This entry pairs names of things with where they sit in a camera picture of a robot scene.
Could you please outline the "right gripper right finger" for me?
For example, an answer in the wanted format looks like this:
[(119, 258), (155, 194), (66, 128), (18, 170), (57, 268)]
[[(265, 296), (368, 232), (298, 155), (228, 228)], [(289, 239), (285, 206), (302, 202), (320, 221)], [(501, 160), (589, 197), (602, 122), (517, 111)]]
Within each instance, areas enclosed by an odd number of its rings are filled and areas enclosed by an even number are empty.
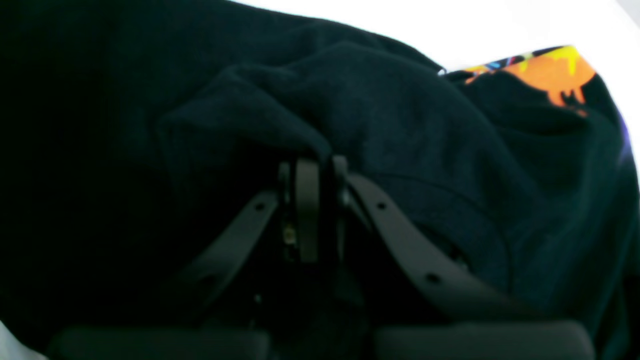
[(515, 301), (463, 269), (403, 214), (393, 199), (333, 157), (336, 200), (358, 202), (366, 223), (420, 298), (448, 325), (387, 326), (372, 336), (377, 360), (594, 360), (578, 322), (550, 317)]

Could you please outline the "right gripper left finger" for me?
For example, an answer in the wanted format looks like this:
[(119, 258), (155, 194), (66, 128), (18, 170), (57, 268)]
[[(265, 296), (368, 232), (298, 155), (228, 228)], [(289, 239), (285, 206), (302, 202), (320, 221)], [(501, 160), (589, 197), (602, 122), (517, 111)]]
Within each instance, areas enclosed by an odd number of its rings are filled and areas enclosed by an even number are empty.
[(276, 246), (292, 260), (319, 260), (321, 169), (306, 158), (281, 162), (278, 186), (259, 192), (200, 255), (151, 295), (146, 309), (164, 327), (71, 328), (50, 346), (51, 360), (274, 360), (268, 333), (202, 328), (277, 223)]

